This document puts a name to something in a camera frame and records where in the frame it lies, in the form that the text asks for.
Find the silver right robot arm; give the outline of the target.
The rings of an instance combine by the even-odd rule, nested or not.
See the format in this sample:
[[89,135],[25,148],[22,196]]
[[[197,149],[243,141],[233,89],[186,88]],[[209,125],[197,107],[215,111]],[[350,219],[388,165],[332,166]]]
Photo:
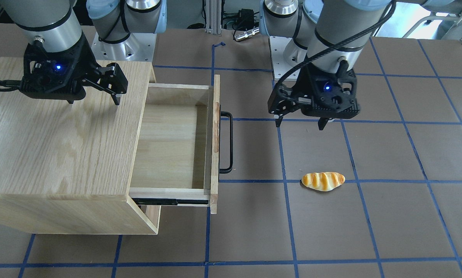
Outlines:
[[0,4],[23,30],[28,45],[23,77],[0,80],[0,92],[18,90],[38,100],[73,104],[86,97],[85,87],[108,93],[119,105],[128,80],[119,61],[148,61],[136,34],[160,34],[167,28],[165,0],[88,0],[88,17],[97,32],[100,54],[95,58],[70,0],[1,0]]

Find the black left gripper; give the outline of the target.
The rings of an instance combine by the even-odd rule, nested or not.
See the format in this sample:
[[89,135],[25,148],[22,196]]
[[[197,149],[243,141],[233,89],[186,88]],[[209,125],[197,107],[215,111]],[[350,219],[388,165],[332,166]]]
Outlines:
[[312,63],[300,69],[292,88],[276,83],[268,99],[268,113],[280,127],[285,115],[301,109],[310,117],[319,117],[323,131],[334,119],[351,119],[361,107],[357,102],[357,78],[349,62],[342,60],[335,73],[325,72]]

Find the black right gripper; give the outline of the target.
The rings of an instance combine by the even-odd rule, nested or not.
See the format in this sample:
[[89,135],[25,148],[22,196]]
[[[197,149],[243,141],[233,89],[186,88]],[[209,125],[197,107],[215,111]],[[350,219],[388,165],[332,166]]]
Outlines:
[[39,100],[65,100],[72,104],[86,97],[84,86],[111,95],[116,106],[127,93],[128,81],[117,63],[96,66],[88,40],[80,38],[72,47],[47,52],[44,39],[28,44],[23,56],[23,78],[19,91]]

